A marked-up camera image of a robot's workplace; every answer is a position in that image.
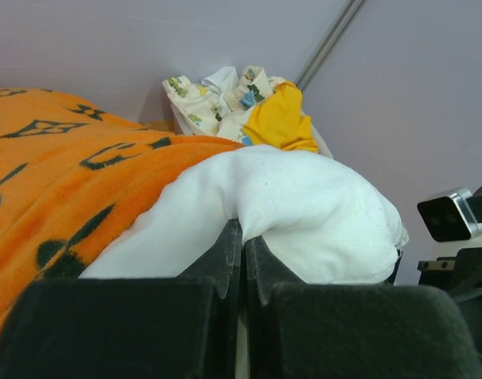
black foam pad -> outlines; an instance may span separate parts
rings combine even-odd
[[[273,377],[482,378],[461,314],[432,287],[276,285]]]

patterned fabric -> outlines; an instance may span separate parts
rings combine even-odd
[[[237,147],[64,93],[0,89],[0,328],[31,281],[78,277],[182,171]]]

pile of clothes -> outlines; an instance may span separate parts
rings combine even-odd
[[[171,77],[163,86],[193,134],[318,152],[311,118],[301,112],[301,91],[262,67],[248,66],[241,77],[235,67],[224,67],[200,84]]]

camera lens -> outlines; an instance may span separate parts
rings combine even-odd
[[[438,217],[431,217],[431,218],[429,219],[429,222],[431,223],[431,225],[432,225],[433,227],[439,226],[439,218],[438,218]]]
[[[447,223],[456,223],[457,217],[455,217],[454,215],[446,215],[446,221]]]

yellow cloth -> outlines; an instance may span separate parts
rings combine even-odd
[[[289,81],[255,106],[243,130],[253,144],[270,144],[281,150],[318,152],[311,136],[311,118],[301,115],[301,91]]]
[[[0,89],[0,328],[33,280],[78,277],[168,183],[238,147],[141,128],[65,93]]]

